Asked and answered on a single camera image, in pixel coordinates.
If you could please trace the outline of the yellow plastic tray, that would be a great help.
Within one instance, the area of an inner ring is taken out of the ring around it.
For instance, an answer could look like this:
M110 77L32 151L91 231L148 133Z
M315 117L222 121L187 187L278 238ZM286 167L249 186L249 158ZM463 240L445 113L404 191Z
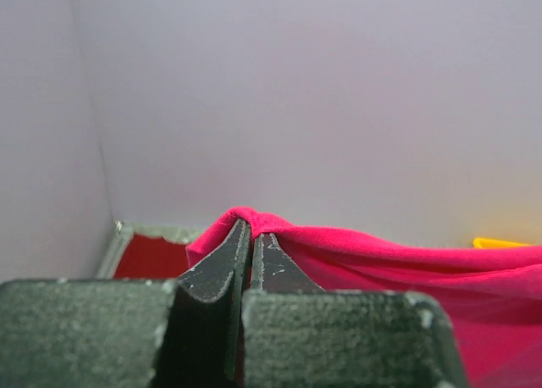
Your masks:
M516 241L505 241L491 238L476 237L473 239L473 247L476 249L504 249L531 247L531 244Z

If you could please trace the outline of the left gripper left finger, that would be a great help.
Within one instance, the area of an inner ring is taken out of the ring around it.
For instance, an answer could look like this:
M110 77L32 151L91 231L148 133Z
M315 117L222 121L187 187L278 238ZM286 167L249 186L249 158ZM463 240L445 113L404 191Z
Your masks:
M164 387L235 387L241 296L251 266L251 229L224 240L178 279L163 338Z

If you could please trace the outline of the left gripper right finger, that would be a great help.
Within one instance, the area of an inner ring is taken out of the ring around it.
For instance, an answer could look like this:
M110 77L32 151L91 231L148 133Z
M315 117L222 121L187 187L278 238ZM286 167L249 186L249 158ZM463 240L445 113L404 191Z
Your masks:
M243 295L245 387L292 387L307 343L308 298L324 292L286 254L274 234L254 244L250 288Z

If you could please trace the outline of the pink t shirt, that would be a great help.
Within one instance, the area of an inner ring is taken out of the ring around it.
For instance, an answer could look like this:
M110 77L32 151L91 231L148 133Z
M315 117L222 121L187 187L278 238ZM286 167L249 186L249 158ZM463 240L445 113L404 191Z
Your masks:
M541 384L541 249L409 247L356 230L291 224L232 208L187 249L198 263L238 219L253 236L272 233L326 290L418 291L448 313L474 387Z

